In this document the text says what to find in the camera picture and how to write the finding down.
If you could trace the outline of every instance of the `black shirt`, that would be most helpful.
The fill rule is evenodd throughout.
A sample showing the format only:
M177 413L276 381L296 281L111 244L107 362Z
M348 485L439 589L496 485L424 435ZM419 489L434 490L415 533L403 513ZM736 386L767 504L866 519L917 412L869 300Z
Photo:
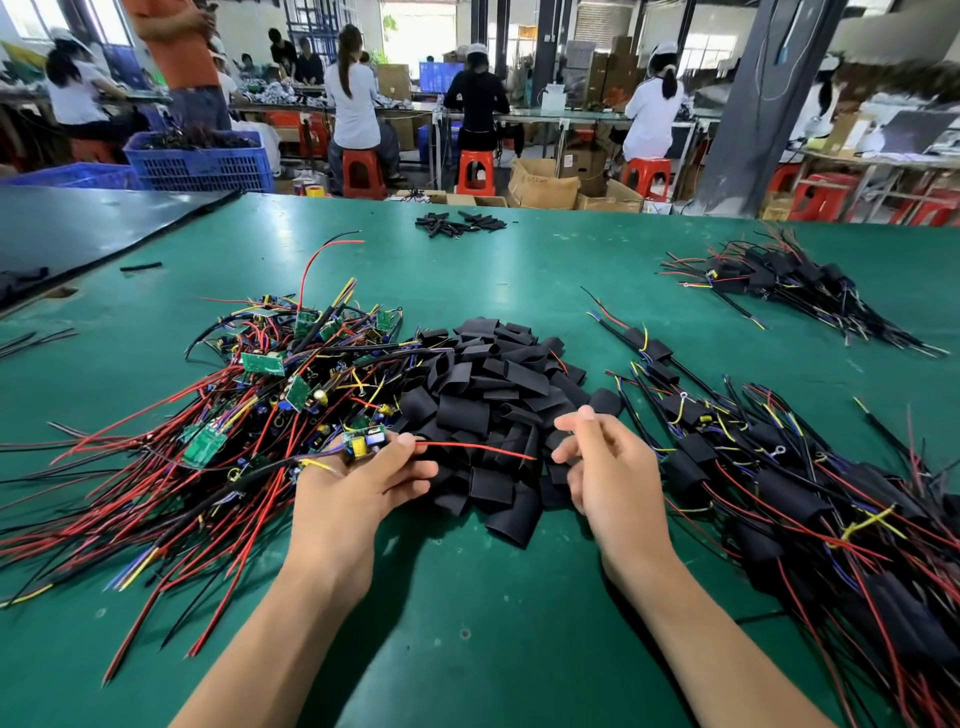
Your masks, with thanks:
M310 58L297 56L297 72L294 78L302 84L321 85L324 82L324 62L320 56L311 53Z
M468 132L495 132L493 113L510 113L503 82L490 71L461 71L454 76L444 97L444 106L463 110L463 128Z
M294 48L293 43L284 40L279 48L271 43L270 53L274 57L274 63L279 63L286 68L288 75L294 72L294 68L297 67L297 49Z

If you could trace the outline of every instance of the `white shirt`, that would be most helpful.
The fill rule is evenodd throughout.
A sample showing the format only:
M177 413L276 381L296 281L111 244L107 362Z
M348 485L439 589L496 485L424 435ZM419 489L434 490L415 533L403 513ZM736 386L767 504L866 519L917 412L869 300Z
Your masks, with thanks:
M660 159L673 144L673 122L684 102L684 84L677 81L677 93L663 98L663 79L654 78L636 87L624 113L634 123L623 141L623 157Z
M75 126L95 121L109 121L110 117L100 107L100 90L93 85L96 80L107 81L93 63L74 61L80 71L80 80L68 79L60 88L47 79L47 92L54 109L54 118L59 124Z
M331 64L324 74L326 97L337 109L333 141L342 149L372 149L380 143L380 125L373 111L376 77L367 66L351 63L348 79L352 98L340 86L340 68L336 64Z

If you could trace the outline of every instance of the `hair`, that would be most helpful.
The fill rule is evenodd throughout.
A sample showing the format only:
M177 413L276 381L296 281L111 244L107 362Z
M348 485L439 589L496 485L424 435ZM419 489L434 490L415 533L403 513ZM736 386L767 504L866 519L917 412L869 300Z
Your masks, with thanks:
M663 78L664 99L672 99L680 90L677 84L677 62L676 53L659 53L650 59L650 71L654 76Z
M488 70L490 70L490 59L487 58L486 53L467 54L467 71L472 71L473 73L483 73L484 71Z
M64 88L71 81L81 80L80 69L75 63L86 53L80 43L73 40L57 40L54 49L47 56L47 78L57 88Z
M825 116L833 104L833 71L820 71L814 83L821 84L817 101L820 102L820 115Z
M337 70L340 72L340 87L347 98L352 99L350 93L350 64L356 61L354 56L360 53L363 47L363 34L355 25L345 25L340 31L339 45L337 46Z

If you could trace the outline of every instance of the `hand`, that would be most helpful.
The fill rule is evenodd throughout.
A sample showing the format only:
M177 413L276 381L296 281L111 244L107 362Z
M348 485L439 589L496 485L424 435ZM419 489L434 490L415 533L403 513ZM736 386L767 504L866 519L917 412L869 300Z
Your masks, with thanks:
M399 505L422 496L437 463L410 462L427 445L411 434L389 434L391 442L373 458L348 472L343 460L323 462L335 473L307 466L297 482L293 531L283 571L301 584L332 596L345 613L370 590L373 536L380 522Z
M654 452L615 417L588 406L558 417L554 426L573 432L553 459L581 458L567 474L570 494L587 516L611 578L617 581L615 573L638 559L676 559Z

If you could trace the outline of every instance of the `jeans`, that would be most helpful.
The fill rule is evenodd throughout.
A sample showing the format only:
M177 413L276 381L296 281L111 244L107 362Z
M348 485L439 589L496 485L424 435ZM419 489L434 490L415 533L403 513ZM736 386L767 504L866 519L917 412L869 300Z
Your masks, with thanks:
M230 131L230 112L223 91L216 85L171 88L170 111L181 129L201 127L214 132Z
M396 139L396 130L384 121L380 122L380 143L373 147L380 164L387 171L387 177L396 177L400 173L400 142ZM330 141L326 149L326 160L330 164L332 181L330 191L342 194L344 191L344 150L335 141Z

